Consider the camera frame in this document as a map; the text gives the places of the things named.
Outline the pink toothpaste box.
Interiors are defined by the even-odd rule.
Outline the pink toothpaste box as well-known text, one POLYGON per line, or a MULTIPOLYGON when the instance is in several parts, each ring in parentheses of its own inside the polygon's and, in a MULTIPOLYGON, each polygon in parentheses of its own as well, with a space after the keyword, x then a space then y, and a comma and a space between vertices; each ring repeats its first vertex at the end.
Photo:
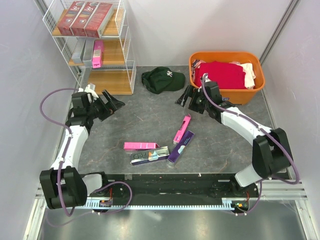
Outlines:
POLYGON ((125 142, 123 145, 125 151, 144 151, 157 149, 159 147, 156 142, 125 142))
POLYGON ((182 124, 181 124, 179 130, 177 131, 177 133, 175 134, 175 137, 173 139, 173 144, 174 145, 177 145, 181 141, 183 135, 185 134, 185 132, 187 130, 187 127, 188 127, 190 121, 191 121, 191 115, 190 114, 186 115, 183 118, 182 124))
POLYGON ((104 52, 104 41, 96 40, 94 42, 93 56, 92 56, 92 68, 97 69, 102 66, 104 52))

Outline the red white toothpaste box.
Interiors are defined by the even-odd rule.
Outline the red white toothpaste box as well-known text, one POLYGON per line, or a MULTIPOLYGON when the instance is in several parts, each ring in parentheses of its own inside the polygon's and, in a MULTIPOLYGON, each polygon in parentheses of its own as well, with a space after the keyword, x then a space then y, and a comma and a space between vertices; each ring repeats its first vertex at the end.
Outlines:
POLYGON ((100 2, 84 28, 86 36, 88 38, 101 38, 113 13, 113 4, 100 2))

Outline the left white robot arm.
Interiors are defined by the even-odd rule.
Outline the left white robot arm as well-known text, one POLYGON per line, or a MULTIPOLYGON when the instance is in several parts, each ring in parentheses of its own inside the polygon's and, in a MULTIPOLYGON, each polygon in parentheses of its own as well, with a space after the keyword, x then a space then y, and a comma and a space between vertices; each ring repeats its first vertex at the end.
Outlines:
POLYGON ((102 91, 105 98, 102 99, 89 86, 74 89, 73 92, 72 107, 65 123, 43 114, 46 120, 65 129, 64 140, 54 163, 39 176, 47 207, 51 210, 66 211, 68 208, 84 206, 90 194, 104 197, 110 191, 103 172, 81 175, 78 172, 79 160, 94 120, 106 120, 124 107, 125 103, 106 90, 102 91))

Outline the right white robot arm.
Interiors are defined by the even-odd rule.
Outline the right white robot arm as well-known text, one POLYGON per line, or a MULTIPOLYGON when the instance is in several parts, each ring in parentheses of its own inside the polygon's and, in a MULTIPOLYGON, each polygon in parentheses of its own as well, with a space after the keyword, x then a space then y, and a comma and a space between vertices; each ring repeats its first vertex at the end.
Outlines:
POLYGON ((242 196, 247 186, 276 174, 292 165, 293 158, 286 132, 271 129, 246 116, 233 103, 224 100, 216 82, 206 82, 204 87, 189 85, 176 100, 188 109, 208 115, 220 124, 231 128, 252 146, 251 164, 237 172, 229 184, 229 191, 235 197, 242 196))

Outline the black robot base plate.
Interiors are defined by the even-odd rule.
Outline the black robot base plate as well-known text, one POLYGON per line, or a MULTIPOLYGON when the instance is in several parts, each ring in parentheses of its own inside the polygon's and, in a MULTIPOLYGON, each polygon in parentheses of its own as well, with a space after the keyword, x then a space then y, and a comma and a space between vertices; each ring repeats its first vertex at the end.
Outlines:
POLYGON ((133 193, 133 198, 139 195, 159 196, 186 195, 222 198, 255 198, 259 195, 258 187, 252 183, 247 187, 239 187, 233 174, 217 173, 169 173, 169 174, 106 174, 102 173, 102 185, 116 182, 104 190, 95 190, 91 197, 112 197, 121 199, 129 195, 124 185, 127 183, 133 193))

